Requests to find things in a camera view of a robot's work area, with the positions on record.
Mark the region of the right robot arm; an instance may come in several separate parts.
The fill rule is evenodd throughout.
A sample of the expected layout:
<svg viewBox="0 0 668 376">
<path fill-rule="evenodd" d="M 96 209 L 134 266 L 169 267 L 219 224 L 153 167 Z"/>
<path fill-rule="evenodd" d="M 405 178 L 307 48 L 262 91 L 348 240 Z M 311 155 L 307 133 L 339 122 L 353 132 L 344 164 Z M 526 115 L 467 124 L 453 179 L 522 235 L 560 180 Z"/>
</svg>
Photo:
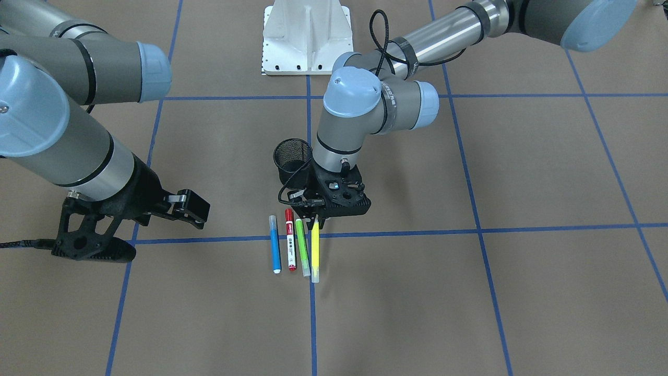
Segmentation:
<svg viewBox="0 0 668 376">
<path fill-rule="evenodd" d="M 210 204 L 170 193 L 85 107 L 162 100 L 167 55 L 44 1 L 2 1 L 2 156 L 69 190 L 85 212 L 202 229 Z"/>
</svg>

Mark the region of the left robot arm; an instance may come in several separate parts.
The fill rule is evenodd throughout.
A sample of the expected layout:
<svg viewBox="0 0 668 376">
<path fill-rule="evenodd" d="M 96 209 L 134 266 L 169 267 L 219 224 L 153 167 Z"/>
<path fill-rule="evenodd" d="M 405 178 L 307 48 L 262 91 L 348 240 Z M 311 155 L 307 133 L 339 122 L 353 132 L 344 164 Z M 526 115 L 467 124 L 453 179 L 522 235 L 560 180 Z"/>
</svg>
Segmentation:
<svg viewBox="0 0 668 376">
<path fill-rule="evenodd" d="M 337 58 L 324 94 L 316 138 L 285 145 L 305 160 L 284 182 L 285 203 L 310 232 L 331 217 L 362 216 L 371 207 L 357 160 L 365 138 L 430 125 L 440 99 L 432 84 L 414 76 L 441 66 L 486 39 L 518 33 L 565 50 L 591 52 L 627 23 L 635 1 L 470 1 L 372 52 Z"/>
</svg>

